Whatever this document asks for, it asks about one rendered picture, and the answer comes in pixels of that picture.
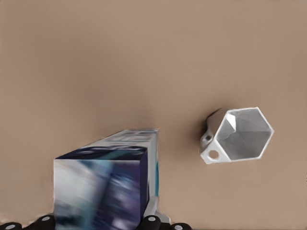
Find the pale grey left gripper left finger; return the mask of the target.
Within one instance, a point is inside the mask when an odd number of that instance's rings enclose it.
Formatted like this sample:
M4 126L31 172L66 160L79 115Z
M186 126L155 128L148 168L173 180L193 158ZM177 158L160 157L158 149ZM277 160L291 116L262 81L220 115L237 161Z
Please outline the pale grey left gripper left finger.
M52 214L39 217L28 226L28 230L55 230L56 222Z

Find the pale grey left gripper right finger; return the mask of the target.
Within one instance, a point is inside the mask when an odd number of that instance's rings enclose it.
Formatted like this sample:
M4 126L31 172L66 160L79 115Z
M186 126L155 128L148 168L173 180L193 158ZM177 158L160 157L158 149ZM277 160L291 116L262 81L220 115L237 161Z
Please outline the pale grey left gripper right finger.
M151 196L141 221L141 230L170 230L170 225L170 217L159 211L159 197Z

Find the blue and white printed box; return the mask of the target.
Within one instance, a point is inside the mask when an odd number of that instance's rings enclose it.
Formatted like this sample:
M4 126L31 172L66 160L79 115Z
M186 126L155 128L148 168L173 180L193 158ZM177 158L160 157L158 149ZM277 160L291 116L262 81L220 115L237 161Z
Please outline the blue and white printed box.
M158 197L158 130L126 129L53 161L56 230L135 230Z

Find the white hexagonal faceted cup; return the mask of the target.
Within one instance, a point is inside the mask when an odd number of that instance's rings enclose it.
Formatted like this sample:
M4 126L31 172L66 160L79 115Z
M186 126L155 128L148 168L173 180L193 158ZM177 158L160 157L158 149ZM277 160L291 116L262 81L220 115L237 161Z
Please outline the white hexagonal faceted cup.
M258 107L221 108L206 119L200 156L206 164L258 160L273 134Z

